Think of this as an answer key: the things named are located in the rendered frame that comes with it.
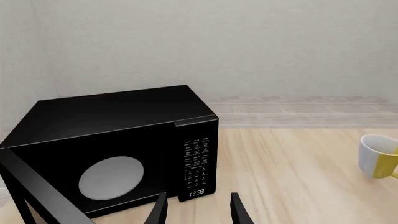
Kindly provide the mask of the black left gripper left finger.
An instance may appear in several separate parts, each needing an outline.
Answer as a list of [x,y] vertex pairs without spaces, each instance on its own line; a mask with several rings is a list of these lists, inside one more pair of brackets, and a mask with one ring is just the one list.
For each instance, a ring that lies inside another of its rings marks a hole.
[[159,194],[159,197],[144,224],[165,224],[167,218],[167,209],[167,194],[162,192]]

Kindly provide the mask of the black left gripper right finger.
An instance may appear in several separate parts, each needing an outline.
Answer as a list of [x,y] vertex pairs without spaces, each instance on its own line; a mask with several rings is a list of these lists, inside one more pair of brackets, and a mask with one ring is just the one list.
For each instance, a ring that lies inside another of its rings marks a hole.
[[237,192],[231,193],[230,210],[233,224],[254,224]]

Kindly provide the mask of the yellow and white mug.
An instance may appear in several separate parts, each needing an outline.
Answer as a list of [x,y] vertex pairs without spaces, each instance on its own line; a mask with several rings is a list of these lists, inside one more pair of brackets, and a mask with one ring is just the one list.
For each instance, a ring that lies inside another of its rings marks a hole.
[[358,167],[370,179],[398,179],[398,139],[365,134],[359,140]]

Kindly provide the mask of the black microwave door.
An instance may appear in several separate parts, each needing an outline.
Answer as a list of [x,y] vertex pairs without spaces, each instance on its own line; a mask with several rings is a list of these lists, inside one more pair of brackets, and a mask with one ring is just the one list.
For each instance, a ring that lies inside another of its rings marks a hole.
[[0,149],[0,175],[26,224],[96,224],[8,148]]

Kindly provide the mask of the white microwave turntable plate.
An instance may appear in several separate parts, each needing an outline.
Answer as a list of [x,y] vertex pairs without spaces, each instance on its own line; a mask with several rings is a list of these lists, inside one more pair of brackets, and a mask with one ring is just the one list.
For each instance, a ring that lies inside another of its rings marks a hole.
[[115,199],[133,190],[143,175],[144,167],[137,159],[117,156],[89,167],[81,175],[78,188],[88,199]]

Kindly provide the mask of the black microwave oven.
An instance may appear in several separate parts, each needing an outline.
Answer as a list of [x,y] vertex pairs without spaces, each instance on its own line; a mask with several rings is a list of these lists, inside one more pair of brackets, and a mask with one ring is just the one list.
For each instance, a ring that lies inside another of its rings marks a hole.
[[[184,202],[216,190],[217,115],[186,85],[40,100],[0,143],[89,218],[139,207],[161,193]],[[137,159],[130,192],[90,199],[78,183],[91,166]]]

